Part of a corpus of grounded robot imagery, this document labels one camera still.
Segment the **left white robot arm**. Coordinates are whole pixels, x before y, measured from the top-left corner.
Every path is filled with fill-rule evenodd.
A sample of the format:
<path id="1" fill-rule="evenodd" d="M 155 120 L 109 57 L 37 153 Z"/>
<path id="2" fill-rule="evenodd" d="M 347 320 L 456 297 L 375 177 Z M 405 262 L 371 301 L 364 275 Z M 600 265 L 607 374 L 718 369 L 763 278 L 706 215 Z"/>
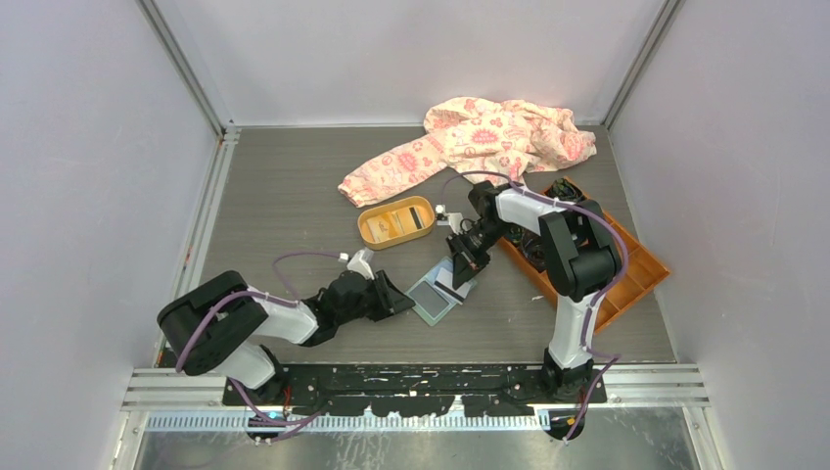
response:
<path id="1" fill-rule="evenodd" d="M 225 271 L 161 309 L 157 323 L 188 376 L 216 372 L 256 404 L 279 400 L 289 385 L 275 354 L 253 339 L 285 340 L 304 348 L 331 340 L 357 319 L 385 320 L 414 307 L 385 271 L 346 270 L 314 296 L 298 301 L 250 286 Z"/>

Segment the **green card holder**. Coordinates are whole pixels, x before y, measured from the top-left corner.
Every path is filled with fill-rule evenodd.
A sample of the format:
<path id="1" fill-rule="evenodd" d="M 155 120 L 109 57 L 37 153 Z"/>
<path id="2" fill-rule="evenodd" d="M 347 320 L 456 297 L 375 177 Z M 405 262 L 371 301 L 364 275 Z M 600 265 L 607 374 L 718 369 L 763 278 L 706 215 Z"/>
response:
<path id="1" fill-rule="evenodd" d="M 453 308 L 464 304 L 477 286 L 473 279 L 454 289 L 452 270 L 452 260 L 444 257 L 405 292 L 415 303 L 412 309 L 429 326 L 436 326 Z"/>

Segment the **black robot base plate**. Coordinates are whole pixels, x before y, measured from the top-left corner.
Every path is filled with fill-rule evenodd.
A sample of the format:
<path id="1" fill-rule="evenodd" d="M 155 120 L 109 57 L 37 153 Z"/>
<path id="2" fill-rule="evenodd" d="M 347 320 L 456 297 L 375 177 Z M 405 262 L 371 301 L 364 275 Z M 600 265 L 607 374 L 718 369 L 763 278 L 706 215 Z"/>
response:
<path id="1" fill-rule="evenodd" d="M 593 390 L 588 380 L 554 390 L 542 375 L 539 364 L 287 364 L 278 391 L 249 396 L 261 408 L 338 417 L 443 416 L 456 402 L 466 417 L 530 416 L 536 406 L 607 399 L 602 382 Z"/>

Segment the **yellow oval tray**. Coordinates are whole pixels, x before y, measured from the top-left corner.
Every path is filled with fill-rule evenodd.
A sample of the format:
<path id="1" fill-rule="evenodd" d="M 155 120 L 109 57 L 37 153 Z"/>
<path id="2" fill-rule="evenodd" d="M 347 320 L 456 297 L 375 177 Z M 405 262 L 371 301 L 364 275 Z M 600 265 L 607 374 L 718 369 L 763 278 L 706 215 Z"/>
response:
<path id="1" fill-rule="evenodd" d="M 399 209 L 411 206 L 417 207 L 419 209 L 420 215 L 424 223 L 423 229 L 419 230 L 418 232 L 411 233 L 409 235 L 402 235 L 398 238 L 391 239 L 389 241 L 382 243 L 374 243 L 372 241 L 371 235 L 369 234 L 369 230 L 366 224 L 366 220 L 369 217 L 387 212 L 395 213 Z M 364 244 L 372 250 L 379 251 L 424 237 L 432 232 L 435 223 L 436 215 L 431 203 L 424 197 L 412 196 L 364 211 L 358 217 L 357 227 Z"/>

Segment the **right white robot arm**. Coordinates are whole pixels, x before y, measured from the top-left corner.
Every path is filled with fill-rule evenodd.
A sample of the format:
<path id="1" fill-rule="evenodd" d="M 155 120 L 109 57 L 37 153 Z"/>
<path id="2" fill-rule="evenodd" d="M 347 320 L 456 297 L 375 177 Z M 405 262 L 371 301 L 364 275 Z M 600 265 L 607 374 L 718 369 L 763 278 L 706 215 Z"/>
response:
<path id="1" fill-rule="evenodd" d="M 452 260 L 452 285 L 461 287 L 490 262 L 490 249 L 518 226 L 540 239 L 548 281 L 557 294 L 552 339 L 543 354 L 541 389 L 558 402 L 570 400 L 591 380 L 596 311 L 620 280 L 627 262 L 622 238 L 593 200 L 563 202 L 508 182 L 477 183 L 468 199 L 478 219 L 447 215 L 446 243 Z"/>

